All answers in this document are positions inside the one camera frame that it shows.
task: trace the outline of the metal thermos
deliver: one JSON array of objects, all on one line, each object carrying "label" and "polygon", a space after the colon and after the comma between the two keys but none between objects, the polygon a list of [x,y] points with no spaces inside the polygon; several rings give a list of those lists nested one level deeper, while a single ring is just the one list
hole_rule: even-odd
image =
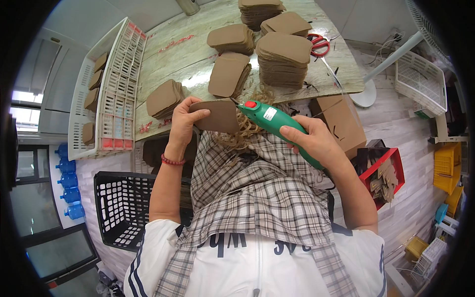
[{"label": "metal thermos", "polygon": [[187,16],[192,16],[200,10],[196,0],[176,0],[176,2]]}]

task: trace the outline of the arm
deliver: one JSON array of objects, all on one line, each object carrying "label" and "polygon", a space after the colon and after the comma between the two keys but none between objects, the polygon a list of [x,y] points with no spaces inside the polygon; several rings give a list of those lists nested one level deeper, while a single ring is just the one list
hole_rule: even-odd
[{"label": "arm", "polygon": [[[190,105],[201,99],[188,97],[173,110],[171,130],[165,158],[170,161],[183,160],[186,146],[190,143],[193,123],[210,115],[208,109],[188,113]],[[180,224],[180,189],[183,166],[162,163],[150,195],[149,221],[169,219]]]},{"label": "arm", "polygon": [[[376,205],[325,123],[320,119],[302,115],[296,115],[294,119],[309,134],[288,126],[282,126],[280,133],[288,140],[299,144],[330,171],[342,199],[343,216],[347,227],[371,230],[378,234]],[[287,147],[298,153],[297,147],[291,144],[287,144]]]}]

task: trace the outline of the person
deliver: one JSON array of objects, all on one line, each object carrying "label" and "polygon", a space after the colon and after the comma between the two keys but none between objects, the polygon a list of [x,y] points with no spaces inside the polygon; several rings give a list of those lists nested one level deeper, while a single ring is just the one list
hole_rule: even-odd
[{"label": "person", "polygon": [[316,188],[298,147],[267,132],[251,136],[244,152],[227,152],[213,132],[202,133],[191,180],[194,217],[181,225],[180,161],[193,123],[210,114],[188,113],[199,101],[188,97],[173,112],[125,295],[385,296],[375,203],[320,119],[296,115],[308,134],[280,132],[329,170],[347,229],[331,222],[329,191]]}]

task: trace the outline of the hand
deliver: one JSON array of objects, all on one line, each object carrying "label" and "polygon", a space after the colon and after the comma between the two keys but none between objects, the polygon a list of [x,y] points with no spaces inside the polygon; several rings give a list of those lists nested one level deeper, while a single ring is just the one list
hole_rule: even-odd
[{"label": "hand", "polygon": [[186,146],[190,143],[193,135],[193,124],[211,114],[209,109],[200,109],[193,113],[188,113],[190,105],[200,101],[201,99],[190,96],[173,110],[170,137],[165,148],[165,158],[175,162],[181,161],[185,154]]},{"label": "hand", "polygon": [[[282,126],[280,127],[280,134],[283,137],[301,146],[309,155],[330,171],[339,166],[342,161],[348,161],[345,152],[336,143],[326,124],[321,119],[314,119],[303,115],[296,115],[292,118],[302,125],[308,134],[304,134],[289,126]],[[293,149],[294,153],[298,153],[298,147],[292,144],[287,144],[287,147]]]}]

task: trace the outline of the plaid apron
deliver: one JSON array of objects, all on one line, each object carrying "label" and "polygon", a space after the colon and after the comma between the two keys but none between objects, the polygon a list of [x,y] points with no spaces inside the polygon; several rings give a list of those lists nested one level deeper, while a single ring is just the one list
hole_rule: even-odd
[{"label": "plaid apron", "polygon": [[197,246],[218,233],[310,246],[330,295],[358,296],[333,240],[327,192],[315,188],[310,165],[270,133],[253,135],[251,143],[256,158],[244,153],[235,163],[236,152],[224,152],[212,132],[203,132],[191,181],[194,218],[183,229],[154,296],[183,296]]}]

